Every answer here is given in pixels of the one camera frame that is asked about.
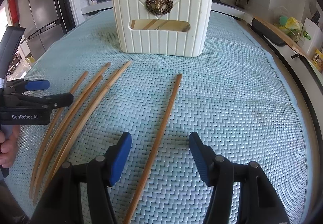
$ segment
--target blue gripper pad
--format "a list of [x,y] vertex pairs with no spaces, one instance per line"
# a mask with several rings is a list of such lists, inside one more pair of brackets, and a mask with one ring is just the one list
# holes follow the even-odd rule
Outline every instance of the blue gripper pad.
[[49,86],[50,86],[50,83],[48,80],[29,81],[25,85],[25,89],[27,91],[45,90],[45,89],[48,89]]
[[131,135],[129,132],[123,132],[118,143],[109,147],[105,153],[107,164],[110,167],[109,182],[111,186],[114,186],[121,177],[131,149],[131,143]]
[[209,146],[203,145],[199,135],[196,132],[190,134],[188,138],[188,146],[191,150],[194,162],[201,179],[207,186],[213,186],[211,172],[214,168],[213,159],[215,153]]

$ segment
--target refrigerator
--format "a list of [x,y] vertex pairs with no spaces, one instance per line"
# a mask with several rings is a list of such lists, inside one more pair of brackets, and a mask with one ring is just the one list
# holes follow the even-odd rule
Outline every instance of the refrigerator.
[[69,0],[16,0],[21,27],[26,28],[21,43],[27,43],[35,60],[75,27]]

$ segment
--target woven tablecloth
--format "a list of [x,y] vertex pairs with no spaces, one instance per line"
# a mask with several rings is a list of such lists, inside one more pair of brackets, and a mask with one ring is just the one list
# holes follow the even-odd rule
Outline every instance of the woven tablecloth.
[[[106,10],[55,42],[25,79],[48,79],[48,90],[32,93],[44,96],[68,92],[88,70],[77,97],[105,63],[111,62],[111,67],[103,82],[127,60],[132,60],[132,65],[96,108],[68,157],[72,164],[86,163],[103,155],[124,131],[130,132],[130,155],[110,193],[119,223],[147,161],[178,73],[183,73],[180,90],[132,223],[203,222],[212,188],[201,181],[189,151],[191,132],[197,132],[204,144],[232,162],[257,161],[291,223],[301,220],[308,210],[312,183],[310,146],[301,112],[272,56],[232,17],[211,12],[203,53],[186,58],[123,53],[113,11]],[[97,90],[74,118],[54,158]],[[6,179],[28,216],[35,209],[28,197],[31,173],[46,128],[22,126],[19,152]],[[238,203],[239,185],[235,183],[231,223],[236,221]],[[82,207],[85,223],[91,223],[84,185]]]

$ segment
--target chopstick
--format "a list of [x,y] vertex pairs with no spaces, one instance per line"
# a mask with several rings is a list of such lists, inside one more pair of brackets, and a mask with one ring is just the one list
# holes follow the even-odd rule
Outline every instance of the chopstick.
[[154,141],[154,144],[152,146],[152,149],[150,151],[150,154],[149,154],[149,157],[148,157],[148,161],[145,165],[145,168],[143,170],[143,174],[141,176],[141,179],[139,181],[139,184],[136,188],[136,191],[135,191],[135,194],[132,198],[132,201],[130,203],[130,206],[128,208],[128,211],[127,211],[127,214],[123,220],[123,224],[130,224],[131,222],[131,219],[132,219],[132,216],[137,208],[137,205],[138,205],[138,202],[139,202],[139,198],[143,192],[143,189],[145,187],[145,184],[147,182],[147,179],[148,179],[148,176],[150,174],[150,171],[151,171],[151,167],[155,161],[155,157],[157,155],[157,151],[158,151],[158,147],[160,145],[160,142],[162,140],[162,137],[165,133],[165,129],[166,129],[166,125],[168,123],[168,120],[169,120],[169,117],[171,116],[171,111],[172,111],[172,107],[174,105],[174,102],[175,102],[175,98],[176,98],[176,95],[177,95],[177,92],[178,92],[178,89],[179,89],[179,86],[180,86],[180,81],[182,79],[182,74],[178,74],[177,78],[176,78],[176,82],[175,82],[175,85],[174,85],[174,88],[173,88],[173,91],[172,91],[172,95],[171,95],[171,98],[169,100],[169,103],[167,105],[167,108],[166,108],[166,111],[165,111],[165,114],[164,114],[164,118],[162,120],[162,124],[160,125],[160,128],[158,130],[158,133],[157,133],[157,136],[156,136],[156,139]]
[[54,171],[54,174],[57,172],[59,167],[64,163],[66,160],[72,146],[74,145],[79,133],[81,132],[83,126],[86,124],[96,107],[99,105],[103,97],[106,95],[106,93],[109,91],[109,89],[113,86],[113,84],[117,81],[117,79],[122,75],[122,73],[128,68],[128,66],[131,64],[131,61],[126,62],[114,75],[111,76],[109,80],[107,80],[104,85],[100,88],[100,91],[95,95],[93,100],[90,102],[86,110],[83,112],[83,114],[80,116],[78,121],[76,122],[75,126],[71,130],[70,135],[68,136],[68,139],[66,139],[64,145],[65,148],[61,153],[61,156],[58,157],[58,162]]
[[77,100],[73,103],[67,114],[65,115],[64,119],[62,120],[61,124],[59,125],[58,129],[56,130],[52,140],[50,141],[48,148],[44,154],[44,158],[41,161],[38,172],[35,179],[35,194],[33,197],[33,204],[36,203],[37,200],[37,194],[40,190],[40,185],[42,183],[42,180],[45,176],[46,169],[48,167],[48,164],[55,152],[55,149],[57,145],[59,144],[59,141],[67,129],[69,123],[72,121],[73,117],[76,115],[80,107],[83,105],[87,97],[90,95],[90,93],[94,90],[94,88],[98,85],[98,83],[102,80],[102,74],[107,70],[107,68],[110,66],[110,63],[106,63],[100,71],[92,78],[90,83],[88,83],[87,87],[83,90],[81,95],[77,98]]
[[[76,90],[78,89],[78,87],[80,86],[80,84],[83,82],[83,80],[85,79],[85,77],[87,75],[88,75],[88,71],[85,71],[83,73],[83,75],[81,75],[81,77],[77,80],[77,82],[75,83],[73,88],[70,90],[71,94],[74,94],[76,92]],[[36,160],[35,160],[35,163],[34,163],[34,168],[33,168],[32,174],[31,174],[30,188],[29,188],[29,198],[32,198],[32,195],[33,195],[34,182],[35,182],[35,178],[36,178],[36,172],[37,172],[37,169],[38,169],[38,166],[39,166],[39,163],[40,163],[40,159],[41,159],[41,157],[42,157],[42,155],[44,153],[44,149],[45,149],[46,144],[47,144],[47,142],[49,140],[49,137],[51,136],[52,131],[54,129],[54,126],[55,126],[57,120],[59,119],[63,109],[64,108],[61,107],[56,111],[56,114],[54,115],[53,120],[51,121],[51,123],[48,126],[48,129],[47,129],[47,131],[45,133],[43,141],[40,144],[40,148],[38,150]]]
[[[110,78],[109,78],[108,81],[110,81],[115,76],[116,73],[117,73],[117,70],[114,71],[114,73],[110,76]],[[59,162],[59,158],[62,156],[62,153],[63,153],[63,151],[64,151],[64,149],[65,149],[68,141],[71,139],[72,134],[73,134],[73,131],[74,131],[74,129],[72,129],[71,132],[69,133],[69,135],[67,136],[65,142],[63,143],[62,148],[59,151],[59,154],[56,157],[56,160],[55,160],[54,164],[52,165],[52,168],[51,168],[51,170],[50,170],[50,172],[49,172],[49,174],[47,176],[47,180],[46,180],[45,185],[44,185],[44,188],[43,188],[44,191],[48,187],[48,185],[49,185],[50,181],[52,180],[53,176],[56,174],[56,170],[55,169],[56,169],[56,166],[57,166],[57,164]]]

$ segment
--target stove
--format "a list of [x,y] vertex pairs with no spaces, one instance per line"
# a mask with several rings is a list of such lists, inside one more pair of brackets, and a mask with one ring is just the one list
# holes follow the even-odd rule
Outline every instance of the stove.
[[229,6],[229,7],[232,7],[232,8],[235,8],[234,6],[232,5],[229,5],[229,4],[226,4],[224,2],[221,2],[220,0],[212,0],[213,3],[217,3],[217,4],[223,4],[225,6]]

